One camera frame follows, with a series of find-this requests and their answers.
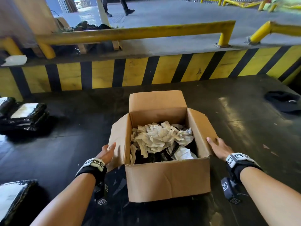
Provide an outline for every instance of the open cardboard box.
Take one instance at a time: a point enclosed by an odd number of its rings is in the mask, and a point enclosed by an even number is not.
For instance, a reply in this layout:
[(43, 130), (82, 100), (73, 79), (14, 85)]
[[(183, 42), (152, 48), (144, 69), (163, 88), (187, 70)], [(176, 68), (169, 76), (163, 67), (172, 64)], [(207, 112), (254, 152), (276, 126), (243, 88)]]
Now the open cardboard box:
[[(198, 159), (130, 165), (132, 128), (169, 121), (186, 124), (193, 132)], [(109, 144), (116, 142), (108, 171), (125, 164), (129, 201), (147, 202), (210, 192), (210, 146), (206, 137), (217, 135), (208, 118), (187, 108), (182, 91), (153, 91), (130, 95), (129, 113), (111, 129)]]

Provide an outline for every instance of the black wrist band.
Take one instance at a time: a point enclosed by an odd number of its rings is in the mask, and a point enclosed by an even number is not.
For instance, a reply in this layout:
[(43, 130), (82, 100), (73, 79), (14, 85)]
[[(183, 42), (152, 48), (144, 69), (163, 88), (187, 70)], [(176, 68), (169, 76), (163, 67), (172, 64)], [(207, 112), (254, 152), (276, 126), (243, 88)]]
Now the black wrist band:
[(234, 168), (231, 168), (229, 164), (226, 162), (227, 171), (229, 172), (229, 175), (232, 180), (241, 183), (240, 180), (240, 173), (241, 171), (246, 167), (255, 167), (257, 169), (260, 169), (263, 171), (257, 164), (250, 162), (250, 161), (240, 161), (238, 165), (236, 165)]
[(92, 167), (92, 166), (88, 166), (88, 167), (83, 167), (76, 175), (79, 176), (80, 174), (83, 174), (83, 173), (89, 173), (89, 174), (92, 174), (95, 179), (96, 179), (96, 186), (103, 182), (104, 181), (104, 176), (106, 175), (107, 173), (107, 168), (104, 167), (103, 168), (103, 171), (100, 172), (99, 169), (97, 167)]

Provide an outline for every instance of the black pants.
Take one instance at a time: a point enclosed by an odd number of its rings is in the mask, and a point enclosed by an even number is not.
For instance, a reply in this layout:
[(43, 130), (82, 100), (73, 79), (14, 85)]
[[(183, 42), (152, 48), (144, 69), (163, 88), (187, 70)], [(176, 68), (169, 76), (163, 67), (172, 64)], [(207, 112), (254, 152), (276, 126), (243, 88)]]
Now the black pants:
[[(128, 10), (128, 6), (126, 5), (126, 0), (120, 0), (120, 3), (122, 4), (122, 7), (124, 9), (124, 11)], [(108, 2), (107, 0), (102, 0), (102, 5), (104, 8), (104, 11), (106, 11), (106, 13), (108, 12)]]

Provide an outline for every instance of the box flap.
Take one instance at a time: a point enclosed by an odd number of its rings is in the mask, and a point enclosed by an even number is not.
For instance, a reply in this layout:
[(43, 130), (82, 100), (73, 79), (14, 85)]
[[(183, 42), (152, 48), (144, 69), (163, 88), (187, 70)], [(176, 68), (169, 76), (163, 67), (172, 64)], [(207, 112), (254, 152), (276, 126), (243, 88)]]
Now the box flap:
[(187, 109), (189, 126), (192, 128), (195, 142), (198, 146), (199, 157), (212, 155), (211, 147), (206, 138), (210, 137), (214, 142), (218, 137), (205, 114), (191, 108)]
[(129, 201), (147, 202), (210, 192), (209, 158), (126, 165)]
[(130, 95), (129, 113), (165, 108), (187, 108), (182, 91), (152, 91)]
[(112, 125), (109, 145), (116, 142), (114, 156), (111, 162), (107, 165), (107, 170), (126, 164), (129, 162), (130, 141), (132, 134), (132, 126), (129, 114), (124, 115)]

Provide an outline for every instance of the concrete floor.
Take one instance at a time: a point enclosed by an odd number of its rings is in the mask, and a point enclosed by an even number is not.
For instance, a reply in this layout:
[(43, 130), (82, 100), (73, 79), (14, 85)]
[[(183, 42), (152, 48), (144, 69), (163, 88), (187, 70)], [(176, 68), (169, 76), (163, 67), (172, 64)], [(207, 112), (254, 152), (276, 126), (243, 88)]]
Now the concrete floor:
[[(145, 27), (159, 25), (190, 24), (199, 22), (214, 22), (236, 20), (236, 25), (230, 40), (233, 46), (229, 49), (248, 48), (246, 37), (252, 35), (266, 21), (273, 20), (282, 24), (297, 24), (301, 22), (301, 15), (284, 12), (258, 12), (257, 9), (242, 9), (235, 6), (218, 6), (217, 4), (201, 4), (177, 0), (154, 0), (128, 2), (130, 9), (135, 12), (125, 16), (120, 3), (108, 5), (113, 27)], [(97, 7), (80, 9), (77, 13), (63, 15), (70, 26), (75, 26), (82, 20), (90, 24), (100, 24)], [(221, 51), (214, 46), (220, 34), (178, 36), (165, 38), (150, 38), (125, 40), (121, 42), (122, 51), (106, 53), (103, 57), (153, 56), (168, 54), (198, 53)], [(280, 46), (301, 44), (300, 37), (271, 34), (262, 40), (263, 46)]]

